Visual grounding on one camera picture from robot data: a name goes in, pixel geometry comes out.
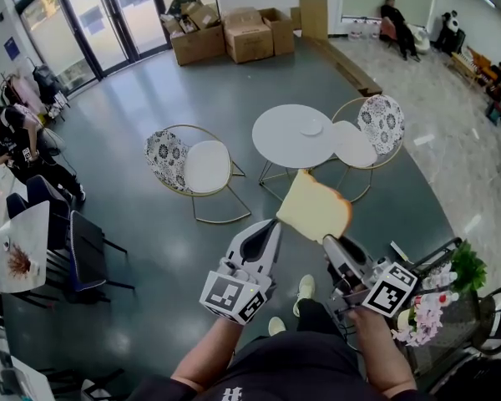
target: wooden bench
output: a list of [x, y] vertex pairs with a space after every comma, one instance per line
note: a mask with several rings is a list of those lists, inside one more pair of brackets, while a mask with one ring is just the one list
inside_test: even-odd
[[340, 52], [328, 40], [304, 38], [317, 52], [329, 60], [337, 71], [365, 97], [382, 94], [382, 88], [353, 63], [344, 53]]

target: green leaves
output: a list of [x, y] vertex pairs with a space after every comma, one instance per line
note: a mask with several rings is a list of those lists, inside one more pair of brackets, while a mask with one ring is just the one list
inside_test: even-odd
[[453, 288], [457, 292], [477, 291], [486, 283], [486, 264], [471, 250], [471, 244], [464, 241], [453, 253], [451, 270], [458, 274]]

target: white round table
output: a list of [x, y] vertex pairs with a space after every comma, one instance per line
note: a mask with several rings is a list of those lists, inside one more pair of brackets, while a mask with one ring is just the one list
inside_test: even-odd
[[312, 107], [298, 104], [267, 110], [254, 123], [252, 140], [270, 162], [298, 170], [322, 164], [337, 145], [331, 120]]

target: seated person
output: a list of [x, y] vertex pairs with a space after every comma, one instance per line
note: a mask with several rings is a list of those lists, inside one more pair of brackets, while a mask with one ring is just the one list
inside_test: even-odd
[[399, 48], [401, 49], [402, 58], [407, 61], [407, 51], [409, 50], [412, 55], [412, 59], [420, 62], [412, 32], [408, 28], [407, 22], [401, 12], [395, 8], [395, 0], [386, 0], [386, 4], [381, 7], [381, 17], [389, 18], [395, 26], [397, 42], [399, 43]]
[[447, 12], [444, 15], [442, 15], [443, 26], [442, 26], [442, 31], [438, 36], [438, 40], [434, 45], [436, 49], [442, 50], [443, 45], [457, 33], [458, 31], [457, 16], [458, 13], [455, 10], [453, 10], [451, 13]]
[[492, 65], [490, 70], [497, 75], [497, 78], [488, 82], [488, 85], [486, 86], [486, 94], [488, 94], [491, 99], [498, 102], [501, 100], [501, 63], [497, 66]]

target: gray floor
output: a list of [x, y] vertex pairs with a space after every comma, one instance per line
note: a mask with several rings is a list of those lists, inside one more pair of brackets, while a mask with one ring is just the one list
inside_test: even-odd
[[[107, 287], [109, 305], [60, 302], [53, 311], [8, 298], [12, 353], [36, 368], [75, 367], [91, 376], [122, 367], [128, 388], [147, 374], [171, 373], [215, 319], [198, 303], [207, 272], [215, 268], [233, 235], [273, 217], [280, 204], [257, 183], [265, 162], [251, 140], [255, 120], [279, 104], [309, 105], [332, 117], [357, 96], [301, 43], [296, 55], [241, 66], [218, 58], [180, 68], [171, 52], [163, 53], [78, 96], [57, 131], [88, 192], [82, 212], [103, 227], [110, 240], [129, 249], [128, 261], [107, 250], [110, 276], [137, 290], [133, 294]], [[247, 174], [231, 185], [252, 209], [251, 218], [228, 226], [196, 222], [190, 199], [158, 182], [144, 160], [143, 144], [153, 131], [171, 124], [198, 124], [227, 144]], [[342, 171], [340, 164], [330, 164], [316, 176], [335, 185]], [[352, 177], [342, 193], [353, 195], [363, 185], [363, 176]], [[389, 242], [395, 241], [418, 260], [453, 236], [406, 150], [375, 174], [373, 184], [355, 204], [348, 233], [375, 257], [390, 253]], [[285, 192], [287, 184], [275, 188]], [[209, 218], [231, 218], [243, 211], [228, 193], [198, 204], [199, 213]], [[328, 297], [331, 280], [322, 256], [318, 245], [286, 229], [276, 268], [279, 288], [244, 331], [241, 344], [266, 334], [274, 315], [295, 327], [291, 309], [306, 273], [316, 277], [317, 298]]]

